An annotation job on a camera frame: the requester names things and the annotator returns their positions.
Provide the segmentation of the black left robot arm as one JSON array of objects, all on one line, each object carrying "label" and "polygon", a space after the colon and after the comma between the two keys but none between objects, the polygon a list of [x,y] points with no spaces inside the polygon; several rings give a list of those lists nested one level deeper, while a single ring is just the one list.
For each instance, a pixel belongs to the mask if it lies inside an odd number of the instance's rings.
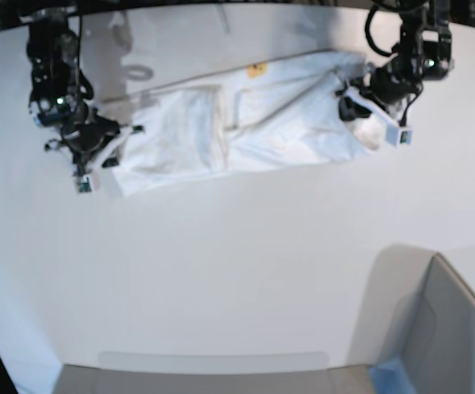
[{"label": "black left robot arm", "polygon": [[[372,20],[380,10],[401,19],[399,41],[390,51],[379,48],[372,37]],[[361,76],[345,83],[368,103],[356,103],[346,89],[339,91],[340,119],[366,119],[377,109],[390,114],[392,108],[403,104],[398,125],[406,126],[409,109],[422,94],[423,83],[445,79],[454,67],[449,16],[449,1],[396,1],[393,5],[374,1],[364,25],[365,38],[371,50],[387,62],[382,66],[368,63]]]}]

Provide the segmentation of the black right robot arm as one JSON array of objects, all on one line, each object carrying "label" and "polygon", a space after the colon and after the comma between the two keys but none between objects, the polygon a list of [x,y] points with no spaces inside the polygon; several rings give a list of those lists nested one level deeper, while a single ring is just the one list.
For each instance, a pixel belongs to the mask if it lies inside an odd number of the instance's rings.
[{"label": "black right robot arm", "polygon": [[91,162],[120,134],[121,126],[89,105],[94,88],[80,67],[81,33],[69,25],[74,9],[44,7],[25,16],[31,65],[29,112],[37,126],[59,135],[45,149],[69,149],[76,173],[83,175],[91,172]]}]

